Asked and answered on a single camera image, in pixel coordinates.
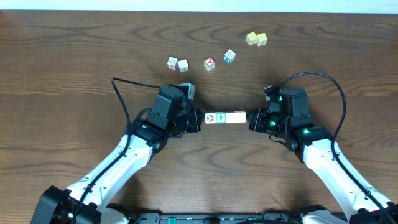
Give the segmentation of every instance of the printed symbol on block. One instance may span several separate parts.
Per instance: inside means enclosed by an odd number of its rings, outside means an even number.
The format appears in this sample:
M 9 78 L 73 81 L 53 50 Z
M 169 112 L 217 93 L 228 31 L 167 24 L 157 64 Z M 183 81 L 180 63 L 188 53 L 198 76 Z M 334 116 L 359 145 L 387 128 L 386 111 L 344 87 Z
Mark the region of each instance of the printed symbol on block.
M 180 68 L 180 72 L 188 71 L 189 66 L 188 66 L 187 59 L 178 61 L 178 67 Z
M 214 121 L 214 116 L 213 116 L 213 115 L 207 116 L 207 121 L 208 121 L 208 122 Z
M 216 67 L 216 61 L 214 58 L 209 57 L 205 60 L 205 68 L 210 71 L 211 69 Z
M 208 66 L 211 66 L 211 65 L 213 65 L 213 64 L 216 63 L 212 57 L 206 59 L 205 62 L 206 62 L 206 64 L 207 64 Z
M 225 123 L 226 122 L 225 118 L 226 118 L 225 113 L 216 113 L 216 123 L 217 124 Z
M 224 60 L 228 63 L 231 63 L 231 59 L 229 59 L 227 56 L 224 56 Z
M 225 54 L 224 54 L 224 60 L 227 63 L 231 63 L 236 57 L 236 53 L 233 52 L 231 49 L 229 49 Z
M 167 67 L 169 69 L 175 70 L 175 67 L 177 66 L 177 60 L 177 58 L 170 57 L 169 61 L 167 62 Z

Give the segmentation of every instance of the small cube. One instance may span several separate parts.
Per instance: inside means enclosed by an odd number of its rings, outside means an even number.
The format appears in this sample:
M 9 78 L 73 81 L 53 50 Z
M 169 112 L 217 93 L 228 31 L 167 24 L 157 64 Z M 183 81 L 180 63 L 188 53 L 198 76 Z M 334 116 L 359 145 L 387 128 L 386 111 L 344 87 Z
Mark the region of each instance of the small cube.
M 205 60 L 205 68 L 210 71 L 211 69 L 216 67 L 216 61 L 214 58 L 209 57 Z
M 257 46 L 263 46 L 267 43 L 267 36 L 266 33 L 258 34 L 257 35 Z
M 246 112 L 244 111 L 227 112 L 225 115 L 227 124 L 246 122 Z
M 189 66 L 188 66 L 187 59 L 178 61 L 178 68 L 180 69 L 180 72 L 186 72 L 186 71 L 188 71 Z
M 217 124 L 225 124 L 226 123 L 226 116 L 224 112 L 216 113 L 216 123 Z
M 216 113 L 206 113 L 205 114 L 205 123 L 206 124 L 215 124 L 216 123 Z
M 257 43 L 257 35 L 255 32 L 251 32 L 250 34 L 246 35 L 246 42 L 249 45 L 253 45 Z
M 227 63 L 231 63 L 235 59 L 236 53 L 233 52 L 231 49 L 229 49 L 225 54 L 224 54 L 224 60 Z
M 169 61 L 167 62 L 168 68 L 171 70 L 175 70 L 177 62 L 178 62 L 177 58 L 169 57 Z

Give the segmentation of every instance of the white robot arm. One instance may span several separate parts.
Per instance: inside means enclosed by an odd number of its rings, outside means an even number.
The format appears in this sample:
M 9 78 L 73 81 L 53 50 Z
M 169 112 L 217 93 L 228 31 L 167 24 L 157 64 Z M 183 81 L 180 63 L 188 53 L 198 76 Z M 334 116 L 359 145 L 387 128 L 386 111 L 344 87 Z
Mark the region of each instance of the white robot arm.
M 365 197 L 361 189 L 347 176 L 346 172 L 340 167 L 330 148 L 331 141 L 322 139 L 312 142 L 311 145 L 305 146 L 303 151 L 303 161 L 308 168 L 314 171 L 323 183 L 328 187 L 331 194 L 339 203 L 340 207 L 349 222 L 352 215 L 358 214 L 361 209 L 369 212 L 379 209 L 371 200 Z M 373 197 L 382 205 L 387 207 L 387 203 L 391 200 L 382 193 L 378 192 L 347 160 L 344 154 L 335 142 L 336 153 L 339 154 L 340 161 L 345 167 L 371 191 Z M 346 223 L 334 216 L 326 210 L 316 211 L 304 216 L 304 223 Z
M 323 73 L 307 72 L 296 74 L 278 86 L 266 88 L 269 107 L 259 108 L 247 114 L 249 129 L 267 133 L 270 139 L 272 136 L 283 138 L 285 142 L 278 142 L 294 152 L 300 162 L 321 178 L 342 207 L 349 223 L 362 223 L 363 220 L 370 219 L 375 223 L 395 223 L 391 214 L 397 213 L 398 208 L 366 181 L 345 158 L 335 142 L 345 116 L 345 97 L 340 86 L 336 84 L 343 97 L 344 110 L 334 136 L 324 127 L 313 125 L 304 89 L 280 89 L 280 86 L 290 79 L 309 73 L 325 76 L 335 82 Z M 185 83 L 180 86 L 166 85 L 156 88 L 160 88 L 160 91 L 147 118 L 140 119 L 142 114 L 139 115 L 128 126 L 114 151 L 81 180 L 71 184 L 64 191 L 54 186 L 47 189 L 37 204 L 31 224 L 50 223 L 59 218 L 72 218 L 72 224 L 127 224 L 134 221 L 129 215 L 109 208 L 110 200 L 132 175 L 146 166 L 154 155 L 162 150 L 168 138 L 180 138 L 182 134 L 200 131 L 204 118 L 198 108 L 190 106 L 189 100 L 193 99 L 195 91 L 193 85 Z M 306 224 L 347 223 L 325 209 L 301 215 L 302 223 Z M 239 222 L 234 220 L 227 224 Z M 241 222 L 254 223 L 272 222 L 250 219 Z

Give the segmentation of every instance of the wooden table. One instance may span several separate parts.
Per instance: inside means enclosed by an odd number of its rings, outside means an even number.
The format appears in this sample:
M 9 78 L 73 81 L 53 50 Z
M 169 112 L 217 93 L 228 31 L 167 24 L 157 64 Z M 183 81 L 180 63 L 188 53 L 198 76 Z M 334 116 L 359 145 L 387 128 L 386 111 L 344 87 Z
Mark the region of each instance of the wooden table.
M 398 201 L 398 16 L 360 14 L 4 11 L 0 13 L 0 223 L 27 223 L 40 195 L 77 181 L 110 153 L 126 120 L 109 78 L 191 82 L 203 111 L 265 106 L 263 88 L 294 73 L 329 73 L 348 111 L 340 147 Z M 263 47 L 245 35 L 266 32 Z M 223 54 L 237 56 L 228 65 Z M 186 58 L 188 72 L 167 69 Z M 214 70 L 203 60 L 213 56 Z M 157 91 L 118 83 L 131 116 Z M 301 77 L 317 124 L 334 131 L 338 90 Z M 248 124 L 205 125 L 172 139 L 114 202 L 132 210 L 262 212 L 341 208 L 296 156 Z

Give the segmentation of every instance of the black cable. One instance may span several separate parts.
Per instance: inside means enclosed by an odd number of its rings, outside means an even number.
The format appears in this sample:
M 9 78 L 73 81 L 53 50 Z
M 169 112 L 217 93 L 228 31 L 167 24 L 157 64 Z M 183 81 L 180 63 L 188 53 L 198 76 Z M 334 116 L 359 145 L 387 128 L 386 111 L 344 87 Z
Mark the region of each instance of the black cable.
M 105 169 L 103 169 L 103 170 L 91 181 L 91 183 L 89 183 L 89 184 L 87 185 L 85 191 L 84 191 L 83 194 L 81 195 L 80 200 L 78 201 L 78 203 L 77 203 L 77 205 L 76 205 L 76 207 L 75 207 L 75 209 L 74 209 L 74 211 L 73 211 L 72 224 L 75 224 L 75 223 L 76 223 L 76 218 L 77 218 L 79 209 L 80 209 L 81 205 L 83 204 L 83 201 L 84 201 L 84 199 L 86 198 L 88 192 L 91 191 L 91 189 L 93 188 L 93 186 L 95 185 L 95 183 L 102 177 L 102 175 L 104 175 L 104 174 L 105 174 L 105 173 L 106 173 L 118 160 L 120 160 L 120 158 L 122 158 L 122 157 L 125 155 L 127 149 L 128 149 L 129 146 L 130 146 L 130 139 L 131 139 L 131 135 L 132 135 L 132 132 L 131 132 L 132 129 L 131 129 L 130 116 L 129 116 L 129 112 L 128 112 L 127 108 L 126 108 L 126 104 L 124 104 L 124 100 L 123 100 L 122 96 L 120 95 L 120 92 L 119 92 L 118 88 L 116 87 L 116 84 L 115 84 L 115 82 L 114 82 L 115 80 L 121 81 L 121 82 L 130 83 L 130 84 L 135 84 L 135 85 L 139 85 L 139 86 L 144 86 L 144 87 L 160 88 L 159 86 L 146 85 L 146 84 L 142 84 L 142 83 L 132 82 L 132 81 L 129 81 L 129 80 L 123 80 L 123 79 L 121 79 L 121 78 L 115 78 L 115 77 L 112 77 L 112 78 L 111 78 L 111 83 L 112 83 L 113 89 L 114 89 L 114 91 L 116 92 L 116 94 L 117 94 L 117 96 L 118 96 L 118 98 L 119 98 L 120 104 L 121 104 L 122 107 L 123 107 L 124 114 L 126 115 L 126 120 L 127 120 L 127 142 L 126 142 L 126 146 L 124 147 L 124 149 L 122 150 L 122 152 L 117 156 L 117 158 L 115 158 L 108 166 L 106 166 Z M 151 109 L 151 108 L 144 108 L 143 110 L 141 110 L 141 112 L 138 113 L 138 115 L 136 116 L 135 120 L 139 119 L 146 111 L 148 111 L 148 110 L 150 110 L 150 109 Z
M 134 84 L 134 85 L 149 87 L 149 88 L 160 88 L 160 86 L 148 85 L 148 84 L 133 82 L 133 81 L 130 81 L 130 80 L 124 80 L 124 79 L 122 79 L 122 78 L 112 77 L 112 79 L 113 79 L 113 80 L 116 80 L 116 81 L 121 81 L 121 82 L 130 83 L 130 84 Z
M 275 210 L 275 211 L 277 211 L 277 210 L 274 209 L 274 208 L 268 208 L 265 212 L 263 212 L 263 213 L 261 214 L 261 219 L 264 219 L 264 215 L 267 214 L 267 213 L 269 212 L 269 210 Z M 286 222 L 285 218 L 282 216 L 281 213 L 273 213 L 273 214 L 279 214 L 280 217 L 281 217 L 281 219 L 283 219 L 283 221 Z
M 354 175 L 344 166 L 344 164 L 340 161 L 339 159 L 339 154 L 336 153 L 335 151 L 335 141 L 336 141 L 336 137 L 337 134 L 341 128 L 341 125 L 343 124 L 344 118 L 346 116 L 346 109 L 347 109 L 347 105 L 346 105 L 346 97 L 344 95 L 343 89 L 341 89 L 341 86 L 337 83 L 337 81 L 332 78 L 331 76 L 322 73 L 322 72 L 302 72 L 302 73 L 298 73 L 295 75 L 292 75 L 291 77 L 287 78 L 285 81 L 283 81 L 281 84 L 277 85 L 277 86 L 272 86 L 272 90 L 275 89 L 279 89 L 283 84 L 287 83 L 288 81 L 292 80 L 293 78 L 302 76 L 302 75 L 320 75 L 323 77 L 328 78 L 329 80 L 331 80 L 336 86 L 337 89 L 340 91 L 340 95 L 341 98 L 343 100 L 343 114 L 341 115 L 341 119 L 340 122 L 338 123 L 338 126 L 336 128 L 336 131 L 331 139 L 331 151 L 333 154 L 333 159 L 336 159 L 337 163 L 340 165 L 340 167 L 344 170 L 344 172 L 348 175 L 348 177 L 350 177 L 350 179 L 359 187 L 359 189 L 361 189 L 362 192 L 364 192 L 365 194 L 365 198 L 368 197 L 377 207 L 380 208 L 380 211 L 388 218 L 388 220 L 393 223 L 396 224 L 396 222 L 394 221 L 394 219 L 388 214 L 387 210 L 380 204 L 380 202 L 378 202 L 373 195 L 371 194 L 370 190 L 366 190 L 366 188 L 354 177 Z
M 289 115 L 289 116 L 287 116 L 287 117 L 285 118 L 285 135 L 286 135 L 286 137 L 288 137 L 288 135 L 287 135 L 287 122 L 288 122 L 288 120 L 289 120 L 290 118 L 292 118 L 292 115 Z
M 271 136 L 275 136 L 275 137 L 277 137 L 277 138 L 280 138 L 279 136 L 277 136 L 277 135 L 275 135 L 275 134 L 270 134 L 270 135 L 268 135 L 268 138 L 269 138 L 269 140 L 271 140 L 271 141 L 273 141 L 273 142 L 279 143 L 279 144 L 281 144 L 281 145 L 287 147 L 286 144 L 285 144 L 284 142 L 282 142 L 282 141 L 275 141 L 275 140 L 273 140 L 273 139 L 271 138 Z

